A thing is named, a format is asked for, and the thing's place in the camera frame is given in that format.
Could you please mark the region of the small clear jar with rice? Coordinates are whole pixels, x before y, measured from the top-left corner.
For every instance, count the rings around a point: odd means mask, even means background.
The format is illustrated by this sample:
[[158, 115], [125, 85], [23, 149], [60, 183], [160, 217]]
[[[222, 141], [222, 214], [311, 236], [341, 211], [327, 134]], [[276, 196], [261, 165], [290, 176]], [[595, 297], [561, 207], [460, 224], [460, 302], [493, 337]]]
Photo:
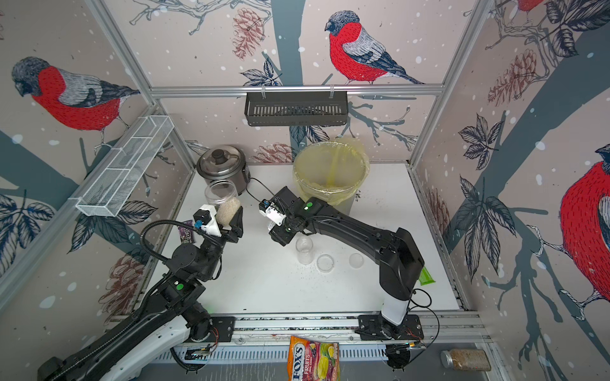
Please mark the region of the small clear jar with rice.
[[297, 260], [302, 265], [309, 265], [313, 262], [313, 240], [309, 236], [300, 237], [295, 243], [297, 250]]

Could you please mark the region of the clear jar with top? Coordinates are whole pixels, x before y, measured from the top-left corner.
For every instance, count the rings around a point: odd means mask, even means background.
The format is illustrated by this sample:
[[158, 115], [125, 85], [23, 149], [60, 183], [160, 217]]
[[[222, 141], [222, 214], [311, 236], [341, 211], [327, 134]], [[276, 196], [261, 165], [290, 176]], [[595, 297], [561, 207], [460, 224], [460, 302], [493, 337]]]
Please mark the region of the clear jar with top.
[[230, 180], [217, 180], [208, 184], [205, 190], [207, 203], [216, 210], [215, 219], [223, 228], [229, 228], [235, 214], [241, 207], [235, 184]]

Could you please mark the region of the clear plastic jar lid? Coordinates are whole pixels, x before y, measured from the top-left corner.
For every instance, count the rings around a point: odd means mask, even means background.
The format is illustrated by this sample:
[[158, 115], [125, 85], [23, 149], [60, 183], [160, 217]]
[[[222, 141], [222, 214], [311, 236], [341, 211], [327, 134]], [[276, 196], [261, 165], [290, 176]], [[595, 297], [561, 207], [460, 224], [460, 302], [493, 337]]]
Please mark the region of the clear plastic jar lid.
[[321, 273], [330, 273], [335, 268], [335, 261], [332, 256], [322, 254], [316, 260], [316, 267]]
[[349, 256], [349, 266], [352, 269], [359, 269], [364, 265], [364, 257], [360, 253], [353, 253]]

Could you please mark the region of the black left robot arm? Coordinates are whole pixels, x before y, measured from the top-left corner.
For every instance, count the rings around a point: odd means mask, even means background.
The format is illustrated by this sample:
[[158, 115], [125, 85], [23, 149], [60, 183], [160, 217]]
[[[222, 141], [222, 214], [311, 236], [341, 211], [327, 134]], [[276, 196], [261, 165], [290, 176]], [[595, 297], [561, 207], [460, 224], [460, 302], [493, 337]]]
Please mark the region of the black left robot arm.
[[37, 370], [39, 380], [132, 380], [159, 355], [175, 352], [185, 342], [203, 345], [211, 355], [233, 334], [232, 317], [213, 318], [199, 301], [204, 284], [222, 271], [226, 244], [243, 236], [243, 209], [239, 208], [220, 237], [201, 228], [209, 211], [195, 214], [191, 230], [203, 238], [201, 245], [181, 244], [169, 258], [157, 254], [168, 268], [146, 292], [141, 306], [100, 339], [62, 360], [52, 357]]

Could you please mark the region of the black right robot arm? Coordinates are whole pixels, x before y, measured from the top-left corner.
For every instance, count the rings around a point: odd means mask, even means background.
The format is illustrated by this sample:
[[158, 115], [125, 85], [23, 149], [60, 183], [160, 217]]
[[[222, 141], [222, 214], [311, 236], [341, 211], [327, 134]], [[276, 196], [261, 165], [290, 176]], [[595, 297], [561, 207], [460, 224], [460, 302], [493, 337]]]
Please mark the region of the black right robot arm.
[[328, 236], [348, 245], [379, 266], [379, 283], [386, 293], [381, 317], [389, 324], [401, 325], [408, 313], [416, 282], [425, 261], [408, 230], [383, 230], [343, 214], [322, 199], [306, 201], [283, 187], [270, 200], [259, 203], [259, 211], [275, 226], [273, 241], [288, 245], [297, 233]]

